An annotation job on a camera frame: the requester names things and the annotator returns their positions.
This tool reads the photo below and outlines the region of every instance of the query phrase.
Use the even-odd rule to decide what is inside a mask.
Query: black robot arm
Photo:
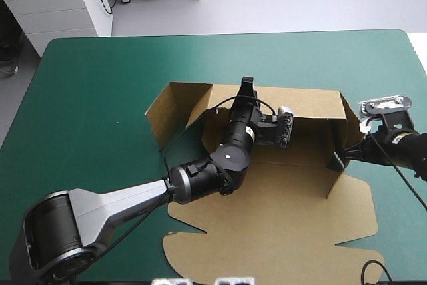
[[[242,79],[221,144],[207,158],[172,167],[170,177],[158,181],[105,194],[76,188],[49,194],[29,208],[9,256],[12,282],[68,282],[108,250],[118,225],[171,201],[186,204],[239,188],[254,144],[286,147],[293,124],[286,107],[277,115],[261,112],[252,81]]]
[[[427,133],[415,131],[408,113],[411,105],[405,96],[360,103],[360,115],[364,119],[360,129],[367,135],[360,143],[345,150],[346,158],[391,166],[389,156],[394,165],[412,169],[417,178],[427,180]],[[373,121],[381,121],[375,133],[371,133]]]

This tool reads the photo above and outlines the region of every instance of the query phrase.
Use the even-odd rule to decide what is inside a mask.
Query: white desk
[[[427,33],[409,33],[409,40],[427,73]]]
[[[4,0],[40,56],[56,38],[111,36],[101,0]],[[110,10],[108,0],[103,0]]]

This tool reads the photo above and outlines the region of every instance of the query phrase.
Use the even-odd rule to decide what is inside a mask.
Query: drawer
[[[4,0],[13,15],[85,8],[83,0]]]
[[[28,33],[27,38],[30,40],[36,52],[41,57],[45,52],[47,44],[57,38],[74,38],[74,37],[97,37],[95,28],[75,29],[65,31],[53,31],[49,33]]]
[[[15,18],[25,33],[45,33],[47,31],[94,27],[86,9],[28,13],[26,15],[16,15]]]

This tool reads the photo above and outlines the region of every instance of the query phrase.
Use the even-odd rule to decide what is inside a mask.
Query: cardboard box
[[[179,124],[191,124],[238,89],[170,83],[146,112],[159,145]],[[232,195],[216,193],[185,206],[171,203],[173,217],[206,234],[166,236],[169,262],[202,284],[222,276],[254,276],[258,284],[359,284],[363,263],[382,261],[381,255],[335,245],[377,231],[369,186],[344,175],[337,157],[362,139],[357,117],[339,91],[255,89],[275,110],[292,109],[291,142],[285,150],[256,146],[243,185]],[[231,104],[205,119],[202,140],[210,152],[220,142]],[[375,282],[380,275],[372,267],[366,279]]]

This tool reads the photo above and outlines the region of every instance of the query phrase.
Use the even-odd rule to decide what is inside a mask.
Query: green tabletop
[[[9,279],[24,210],[44,194],[165,175],[144,112],[169,81],[239,84],[244,75],[256,85],[339,89],[354,111],[363,99],[408,95],[416,129],[427,131],[427,77],[398,30],[57,39],[0,150],[0,279]],[[190,133],[173,162],[200,153],[199,137]],[[427,279],[426,212],[393,169],[352,162],[347,172],[371,185],[379,231],[345,246],[379,251],[395,279]],[[427,183],[404,173],[427,199]],[[175,276],[161,241],[178,230],[191,228],[159,209],[80,279]]]

